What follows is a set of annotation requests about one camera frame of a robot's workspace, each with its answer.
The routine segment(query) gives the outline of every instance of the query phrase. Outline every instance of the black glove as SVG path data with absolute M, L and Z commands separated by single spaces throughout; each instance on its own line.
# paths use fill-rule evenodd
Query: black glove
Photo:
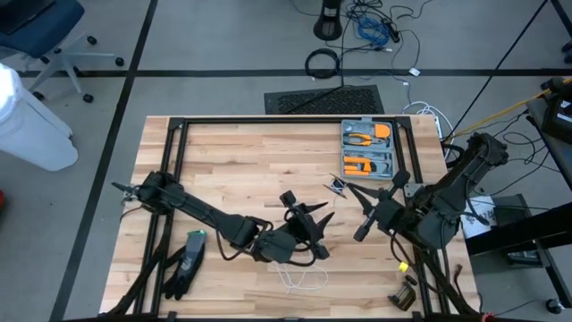
M 181 251 L 183 249 L 177 251 L 175 255 L 173 255 L 173 258 L 167 260 L 168 262 L 173 262 L 176 260 L 176 257 L 179 257 L 177 269 L 175 269 L 171 278 L 163 285 L 164 297 L 166 299 L 171 299 L 174 295 L 175 300 L 178 301 L 183 294 L 187 293 L 190 283 L 203 262 L 205 243 L 205 231 L 190 232 L 184 251 Z

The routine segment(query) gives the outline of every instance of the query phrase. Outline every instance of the black floor mat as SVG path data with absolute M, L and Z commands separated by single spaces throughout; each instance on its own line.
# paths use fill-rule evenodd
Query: black floor mat
M 376 85 L 348 86 L 300 106 L 331 89 L 265 93 L 266 114 L 385 114 Z

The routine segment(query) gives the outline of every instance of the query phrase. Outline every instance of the wooden table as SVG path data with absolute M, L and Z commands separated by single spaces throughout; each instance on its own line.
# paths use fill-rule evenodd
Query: wooden table
M 147 118 L 132 183 L 143 182 L 150 171 L 159 169 L 168 120 L 167 116 Z M 411 122 L 423 178 L 425 182 L 437 182 L 446 173 L 446 167 L 434 122 L 426 115 L 411 116 Z M 214 231 L 176 212 L 170 252 L 184 245 L 186 232 L 202 228 L 208 232 L 206 256 L 191 290 L 181 301 L 161 300 L 161 316 L 174 310 L 181 318 L 406 318 L 411 317 L 412 310 L 423 311 L 418 289 L 417 301 L 409 312 L 389 302 L 387 296 L 396 293 L 404 279 L 390 253 L 390 238 L 372 229 L 363 242 L 354 241 L 352 236 L 364 221 L 358 201 L 353 196 L 336 198 L 322 186 L 330 182 L 329 173 L 340 173 L 340 132 L 338 123 L 226 123 L 189 127 L 181 184 L 185 191 L 205 202 L 227 213 L 259 216 L 275 225 L 282 222 L 284 213 L 278 196 L 287 190 L 292 190 L 299 202 L 329 202 L 315 212 L 317 219 L 332 211 L 336 213 L 325 229 L 324 244 L 331 256 L 317 263 L 328 272 L 329 280 L 318 291 L 292 290 L 287 294 L 274 264 L 256 263 L 247 256 L 224 261 L 216 247 Z M 406 142 L 404 134 L 401 140 Z M 402 146 L 410 170 L 408 145 Z M 370 187 L 389 185 L 378 181 L 356 182 Z M 127 209 L 137 206 L 131 203 Z M 149 218 L 147 211 L 137 210 L 122 220 L 102 312 L 112 308 L 137 277 Z M 400 240 L 413 258 L 411 245 Z M 230 247 L 225 250 L 232 253 Z M 460 287 L 469 304 L 477 309 L 475 280 L 461 232 L 447 250 L 451 271 L 457 264 L 464 267 Z M 167 270 L 165 280 L 173 270 L 174 267 Z M 301 273 L 292 275 L 298 280 Z M 322 278 L 321 274 L 309 273 L 304 285 L 320 284 Z M 150 308 L 154 281 L 152 275 L 144 311 Z M 433 311 L 439 311 L 435 294 L 432 302 Z

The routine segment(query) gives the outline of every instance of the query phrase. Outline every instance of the white bin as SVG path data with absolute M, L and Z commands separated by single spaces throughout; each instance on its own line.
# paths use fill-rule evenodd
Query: white bin
M 72 130 L 21 85 L 16 71 L 0 64 L 0 150 L 48 171 L 78 160 Z

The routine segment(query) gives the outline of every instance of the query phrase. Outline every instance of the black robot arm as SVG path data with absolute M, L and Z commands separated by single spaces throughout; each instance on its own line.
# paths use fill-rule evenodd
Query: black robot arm
M 118 189 L 128 193 L 142 203 L 142 207 L 157 214 L 167 214 L 179 209 L 205 225 L 216 230 L 230 245 L 245 253 L 256 261 L 276 261 L 298 266 L 310 266 L 316 259 L 326 259 L 330 256 L 322 244 L 324 228 L 333 213 L 316 223 L 310 213 L 327 203 L 307 206 L 297 204 L 291 191 L 280 196 L 282 204 L 288 209 L 284 216 L 286 223 L 277 229 L 273 224 L 254 216 L 227 214 L 205 203 L 205 201 L 188 194 L 182 185 L 178 184 L 171 174 L 152 172 L 139 186 L 124 186 L 113 183 Z M 295 251 L 310 250 L 313 259 L 308 263 L 298 263 L 290 260 Z
M 436 250 L 444 247 L 457 233 L 460 215 L 474 216 L 486 223 L 485 219 L 474 213 L 465 213 L 468 193 L 493 167 L 507 163 L 509 155 L 506 149 L 505 144 L 491 135 L 476 133 L 469 139 L 467 151 L 457 165 L 436 184 L 407 184 L 409 173 L 405 170 L 395 175 L 389 191 L 371 191 L 348 182 L 347 186 L 358 198 L 367 216 L 355 239 L 363 241 L 368 226 L 376 222 L 377 228 L 389 235 L 399 233 L 421 249 Z M 392 196 L 397 189 L 404 189 L 406 185 L 409 199 L 403 206 Z M 379 202 L 373 206 L 362 192 L 377 198 Z

